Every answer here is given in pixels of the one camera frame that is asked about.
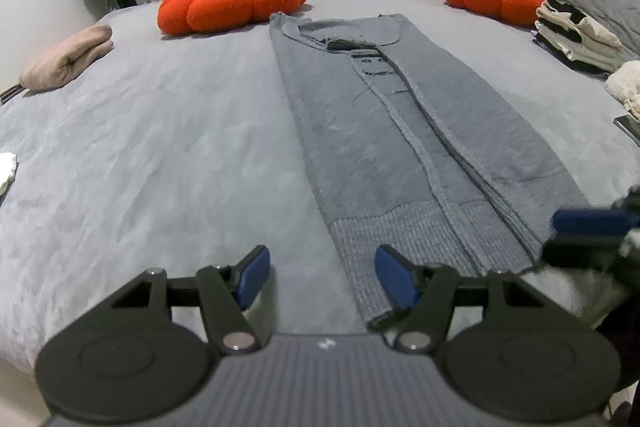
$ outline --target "white fluffy object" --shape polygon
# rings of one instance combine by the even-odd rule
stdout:
[[[14,181],[18,160],[15,154],[0,152],[0,196],[4,194],[9,183]]]
[[[640,60],[630,60],[609,75],[604,85],[634,118],[640,118]]]

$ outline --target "screw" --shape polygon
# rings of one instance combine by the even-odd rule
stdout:
[[[426,349],[431,344],[431,337],[421,331],[407,331],[400,335],[400,345],[405,349],[416,351]]]
[[[235,331],[227,333],[222,339],[222,343],[234,351],[244,351],[255,344],[255,337],[246,331]]]

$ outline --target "black circular joint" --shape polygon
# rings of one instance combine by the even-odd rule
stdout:
[[[526,423],[556,423],[596,411],[615,390],[620,359],[584,333],[499,333],[469,328],[446,347],[445,371],[471,403]]]
[[[34,375],[56,413],[124,424],[178,407],[197,392],[210,365],[206,344],[178,325],[153,333],[63,331],[40,352]]]

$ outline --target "white logo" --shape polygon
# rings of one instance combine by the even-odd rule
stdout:
[[[325,339],[323,341],[318,342],[318,347],[320,349],[324,349],[325,351],[334,349],[335,341],[333,339]]]

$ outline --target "pink blanket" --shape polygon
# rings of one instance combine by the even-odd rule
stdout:
[[[71,35],[42,52],[22,72],[20,84],[33,90],[65,86],[113,49],[112,33],[109,25],[96,24]]]

